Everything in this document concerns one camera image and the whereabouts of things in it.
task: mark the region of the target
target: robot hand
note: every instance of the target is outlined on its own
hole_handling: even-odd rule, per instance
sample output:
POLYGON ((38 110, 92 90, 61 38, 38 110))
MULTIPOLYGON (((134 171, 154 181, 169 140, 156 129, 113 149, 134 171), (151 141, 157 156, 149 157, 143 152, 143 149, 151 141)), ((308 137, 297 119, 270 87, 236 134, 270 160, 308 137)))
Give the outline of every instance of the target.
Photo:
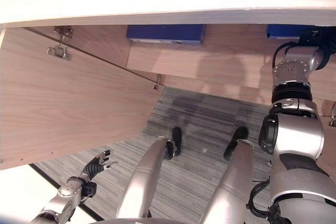
POLYGON ((109 162, 105 163, 109 160, 107 156, 111 154, 110 150, 106 150, 101 152, 99 155, 94 157, 82 170, 79 175, 80 178, 86 180, 86 182, 91 181, 97 174, 106 169, 111 169, 118 165, 118 162, 109 162))
POLYGON ((68 178, 57 195, 40 211, 30 224, 65 224, 74 214, 75 208, 96 194, 97 184, 91 180, 100 172, 117 166, 118 162, 105 163, 111 154, 104 151, 92 159, 76 177, 68 178))

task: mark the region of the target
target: black cable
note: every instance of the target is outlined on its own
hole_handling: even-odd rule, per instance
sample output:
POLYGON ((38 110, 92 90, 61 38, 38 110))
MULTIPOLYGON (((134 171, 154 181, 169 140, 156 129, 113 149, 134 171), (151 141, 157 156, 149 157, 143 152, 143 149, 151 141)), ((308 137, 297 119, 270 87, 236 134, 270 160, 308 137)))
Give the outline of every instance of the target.
POLYGON ((269 185, 269 178, 268 180, 266 181, 263 181, 257 185, 255 185, 252 190, 251 190, 251 193, 250 193, 250 199, 248 201, 248 203, 246 204, 246 208, 250 210, 250 212, 254 215, 254 216, 257 216, 259 218, 266 218, 267 217, 267 213, 268 211, 262 211, 262 210, 259 210, 257 209, 255 206, 254 206, 254 203, 253 203, 253 199, 255 198, 255 196, 260 193, 262 190, 264 190, 268 185, 269 185))
POLYGON ((277 50, 275 50, 274 55, 273 55, 272 69, 275 67, 275 58, 277 57, 278 52, 279 52, 282 48, 288 47, 288 48, 286 48, 286 52, 287 52, 289 48, 292 48, 292 47, 294 47, 294 46, 296 46, 296 45, 297 45, 296 42, 294 42, 294 41, 290 41, 290 42, 284 43, 284 44, 282 44, 281 46, 279 46, 279 47, 277 48, 277 50))

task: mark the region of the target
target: floor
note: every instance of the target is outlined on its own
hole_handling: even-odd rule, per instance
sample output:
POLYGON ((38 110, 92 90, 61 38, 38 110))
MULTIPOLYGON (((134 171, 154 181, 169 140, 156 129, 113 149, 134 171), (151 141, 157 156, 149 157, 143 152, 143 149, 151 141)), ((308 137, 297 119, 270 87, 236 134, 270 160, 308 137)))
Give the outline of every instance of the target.
MULTIPOLYGON (((94 179, 98 184, 97 194, 86 201, 102 218, 111 219, 142 155, 158 136, 169 137, 171 129, 179 126, 183 131, 182 153, 163 162, 150 211, 156 218, 196 224, 227 167, 223 151, 237 127, 247 126, 249 140, 255 143, 254 180, 268 178, 267 163, 271 157, 257 145, 260 126, 267 113, 268 107, 263 105, 166 88, 139 137, 36 165, 56 182, 64 184, 69 176, 78 175, 97 153, 112 149, 112 160, 118 161, 119 166, 94 179)), ((260 209, 269 206, 268 188, 255 198, 255 204, 260 209)), ((252 223, 267 222, 247 211, 246 224, 252 223)))

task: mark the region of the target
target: metal bracket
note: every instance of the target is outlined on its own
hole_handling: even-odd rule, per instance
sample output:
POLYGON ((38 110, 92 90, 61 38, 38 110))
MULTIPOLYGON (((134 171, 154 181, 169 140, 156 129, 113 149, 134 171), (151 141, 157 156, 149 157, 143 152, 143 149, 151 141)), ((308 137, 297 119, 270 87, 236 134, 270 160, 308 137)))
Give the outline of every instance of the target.
POLYGON ((73 29, 71 26, 55 26, 54 32, 60 34, 61 42, 55 47, 48 47, 47 54, 64 60, 70 60, 71 54, 68 54, 67 48, 72 38, 73 29))
POLYGON ((162 81, 162 74, 157 74, 157 76, 156 76, 156 84, 153 86, 153 89, 158 90, 161 81, 162 81))
POLYGON ((331 120, 329 122, 330 127, 336 127, 336 102, 332 106, 331 120))

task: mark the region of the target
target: black robot foot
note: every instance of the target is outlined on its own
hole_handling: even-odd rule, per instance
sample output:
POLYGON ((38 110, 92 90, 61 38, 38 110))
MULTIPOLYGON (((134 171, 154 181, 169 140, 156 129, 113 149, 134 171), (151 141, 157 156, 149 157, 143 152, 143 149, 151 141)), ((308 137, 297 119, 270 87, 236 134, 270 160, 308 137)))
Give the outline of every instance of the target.
POLYGON ((247 139, 248 138, 248 129, 246 127, 239 127, 235 134, 233 134, 232 139, 229 143, 229 145, 226 147, 225 152, 224 152, 224 159, 229 161, 231 154, 235 147, 237 146, 237 140, 238 139, 247 139))

